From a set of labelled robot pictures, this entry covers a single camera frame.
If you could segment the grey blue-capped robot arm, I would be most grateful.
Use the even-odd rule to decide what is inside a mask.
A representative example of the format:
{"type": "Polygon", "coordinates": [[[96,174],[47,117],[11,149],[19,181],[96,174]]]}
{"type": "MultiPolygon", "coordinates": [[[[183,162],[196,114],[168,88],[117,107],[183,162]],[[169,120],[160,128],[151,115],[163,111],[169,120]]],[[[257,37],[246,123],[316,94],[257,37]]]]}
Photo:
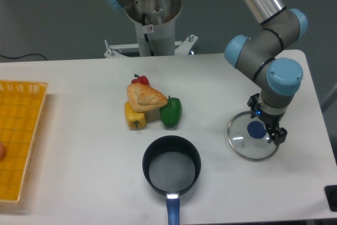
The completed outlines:
{"type": "MultiPolygon", "coordinates": [[[[175,19],[181,0],[105,0],[111,9],[126,10],[134,22],[141,56],[174,55],[175,19]]],[[[227,44],[225,59],[260,87],[248,106],[253,118],[259,118],[276,145],[285,141],[287,131],[279,122],[295,93],[303,70],[298,62],[279,58],[279,54],[303,36],[308,29],[306,16],[288,9],[282,0],[244,0],[261,26],[255,37],[238,35],[227,44]]]]}

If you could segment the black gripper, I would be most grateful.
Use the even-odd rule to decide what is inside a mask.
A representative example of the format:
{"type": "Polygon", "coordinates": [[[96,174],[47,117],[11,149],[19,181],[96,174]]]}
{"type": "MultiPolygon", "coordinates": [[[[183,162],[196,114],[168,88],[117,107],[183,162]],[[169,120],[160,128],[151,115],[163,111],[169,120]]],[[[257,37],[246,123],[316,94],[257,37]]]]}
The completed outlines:
{"type": "MultiPolygon", "coordinates": [[[[259,103],[260,94],[256,93],[250,96],[247,106],[250,107],[251,117],[258,117],[264,124],[267,125],[279,125],[279,122],[283,118],[286,107],[275,108],[264,103],[259,103]]],[[[269,135],[268,143],[274,145],[280,145],[286,139],[288,134],[285,128],[279,126],[268,126],[267,133],[269,135]]]]}

